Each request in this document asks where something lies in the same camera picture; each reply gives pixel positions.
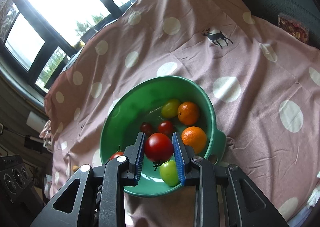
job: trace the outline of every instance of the pink blanket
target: pink blanket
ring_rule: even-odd
[[[320,171],[320,52],[251,16],[241,0],[137,0],[61,73],[45,99],[54,133],[51,196],[73,165],[101,165],[100,133],[132,87],[163,75],[200,85],[238,164],[285,219]],[[194,189],[126,196],[127,225],[192,226]]]

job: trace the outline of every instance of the red tomato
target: red tomato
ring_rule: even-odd
[[[173,124],[169,120],[162,121],[158,126],[158,132],[165,134],[168,137],[170,137],[173,134],[173,131]]]
[[[154,133],[153,127],[150,123],[143,122],[140,126],[140,131],[150,136]]]
[[[173,155],[173,144],[166,135],[154,133],[147,139],[144,153],[152,162],[168,161]]]
[[[114,159],[114,158],[116,158],[116,157],[118,157],[118,156],[121,156],[121,155],[123,155],[123,152],[114,153],[114,154],[110,157],[110,160],[112,160],[112,159]]]

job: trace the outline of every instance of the tomato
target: tomato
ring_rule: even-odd
[[[176,162],[168,161],[160,166],[160,176],[162,180],[170,186],[176,186],[179,183]]]
[[[114,158],[116,158],[116,157],[118,157],[118,156],[121,156],[121,155],[123,155],[124,153],[123,152],[116,152],[116,153],[114,153],[111,157],[110,157],[110,160],[112,160],[112,159],[114,159]]]
[[[151,136],[155,131],[150,123],[143,122],[140,126],[140,131],[145,133],[147,136]]]
[[[118,156],[121,156],[121,155],[123,155],[124,153],[120,150],[120,146],[118,145],[118,151],[116,152],[116,153],[114,153],[111,157],[110,157],[110,159],[109,160],[112,160],[112,159],[114,159],[114,158],[116,158],[116,157],[118,157]]]
[[[161,109],[161,115],[166,119],[172,119],[178,115],[178,107],[181,102],[178,99],[168,100]]]
[[[173,131],[173,124],[169,120],[162,121],[158,126],[158,132],[165,134],[168,137],[172,136]]]
[[[173,144],[165,134],[154,133],[147,139],[144,153],[152,162],[168,161],[173,155]]]

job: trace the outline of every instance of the orange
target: orange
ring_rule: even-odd
[[[192,146],[196,154],[201,153],[207,143],[207,135],[198,127],[189,127],[183,130],[181,139],[185,145]]]
[[[178,107],[178,118],[182,124],[191,126],[200,117],[199,107],[191,101],[186,101]]]

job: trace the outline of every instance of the bowl handle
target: bowl handle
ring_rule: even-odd
[[[226,135],[218,130],[217,128],[214,129],[214,140],[213,145],[210,149],[210,154],[214,154],[217,157],[217,162],[220,162],[224,151],[226,148]]]

